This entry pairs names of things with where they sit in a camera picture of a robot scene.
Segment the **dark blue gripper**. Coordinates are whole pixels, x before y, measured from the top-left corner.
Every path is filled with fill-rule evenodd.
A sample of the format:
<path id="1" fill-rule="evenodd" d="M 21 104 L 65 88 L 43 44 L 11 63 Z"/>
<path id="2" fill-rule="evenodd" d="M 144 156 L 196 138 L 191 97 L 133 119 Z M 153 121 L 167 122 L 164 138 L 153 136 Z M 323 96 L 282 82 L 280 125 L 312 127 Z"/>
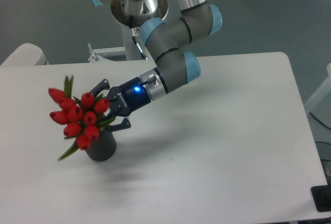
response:
<path id="1" fill-rule="evenodd" d="M 109 81 L 103 79 L 89 92 L 94 97 L 97 97 L 102 91 L 109 90 L 110 87 Z M 106 127 L 105 130 L 109 132 L 131 128 L 131 122 L 127 116 L 151 102 L 146 89 L 143 87 L 143 82 L 139 77 L 133 78 L 120 86 L 112 87 L 106 98 L 110 102 L 110 112 L 107 117 L 125 117 L 121 123 Z"/>

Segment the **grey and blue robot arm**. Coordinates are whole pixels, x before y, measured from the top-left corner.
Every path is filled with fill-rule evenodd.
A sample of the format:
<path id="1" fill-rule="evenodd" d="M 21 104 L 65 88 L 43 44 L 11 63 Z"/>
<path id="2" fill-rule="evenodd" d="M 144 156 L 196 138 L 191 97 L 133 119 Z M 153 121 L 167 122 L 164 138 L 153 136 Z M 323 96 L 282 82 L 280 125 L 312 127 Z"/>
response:
<path id="1" fill-rule="evenodd" d="M 109 4 L 118 22 L 139 29 L 132 41 L 142 47 L 141 55 L 154 60 L 155 68 L 107 95 L 110 112 L 106 120 L 128 117 L 133 111 L 195 80 L 201 74 L 197 58 L 181 48 L 220 30 L 222 15 L 207 0 L 177 0 L 181 17 L 165 23 L 168 4 L 162 0 L 91 0 Z"/>

